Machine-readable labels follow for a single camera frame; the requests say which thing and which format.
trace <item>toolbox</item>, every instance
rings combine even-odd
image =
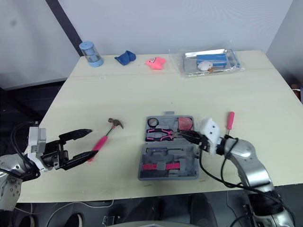
[[[196,146],[180,136],[194,130],[194,118],[166,112],[146,118],[145,142],[139,163],[140,181],[194,180],[199,177]]]

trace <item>hammer head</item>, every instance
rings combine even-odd
[[[121,128],[123,128],[122,123],[121,123],[119,120],[117,120],[117,119],[109,118],[109,119],[108,119],[108,122],[112,123],[113,126],[118,126],[118,125],[120,125]]]

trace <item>table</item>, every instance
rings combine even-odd
[[[163,70],[140,63],[155,56],[168,60]],[[137,179],[146,116],[175,111],[195,120],[212,117],[225,133],[226,115],[234,111],[231,135],[251,142],[275,185],[302,183],[303,106],[261,51],[238,52],[245,71],[230,75],[182,78],[169,56],[138,55],[135,62],[120,65],[104,56],[104,65],[91,68],[81,57],[66,80],[40,127],[47,141],[76,130],[92,129],[86,137],[65,146],[70,157],[92,149],[110,124],[116,128],[91,163],[68,171],[53,170],[22,184],[19,202],[64,202],[125,199],[227,188],[200,171],[194,181],[140,182]],[[219,176],[223,157],[205,155],[204,165]],[[239,182],[228,162],[225,178]]]

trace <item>pink-handled pliers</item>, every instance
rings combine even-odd
[[[145,141],[171,141],[174,140],[174,138],[181,138],[182,136],[179,135],[179,132],[175,132],[171,129],[148,129],[146,131],[147,133],[153,133],[153,132],[160,132],[160,133],[164,133],[166,134],[166,136],[162,136],[162,137],[146,137]]]

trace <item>robotic arm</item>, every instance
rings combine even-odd
[[[292,218],[282,202],[276,202],[266,196],[280,201],[280,196],[275,191],[267,170],[258,160],[251,143],[229,136],[220,138],[219,126],[211,118],[203,120],[199,132],[182,131],[181,135],[213,155],[224,155],[237,167],[241,183],[245,188],[262,192],[261,194],[246,190],[254,220],[259,227],[294,227]]]
[[[59,136],[59,140],[46,143],[46,129],[29,128],[26,155],[14,154],[0,157],[0,210],[13,210],[21,192],[22,182],[34,180],[40,172],[55,169],[68,170],[94,157],[98,151],[88,151],[68,158],[63,149],[68,140],[77,140],[92,130],[79,129]]]

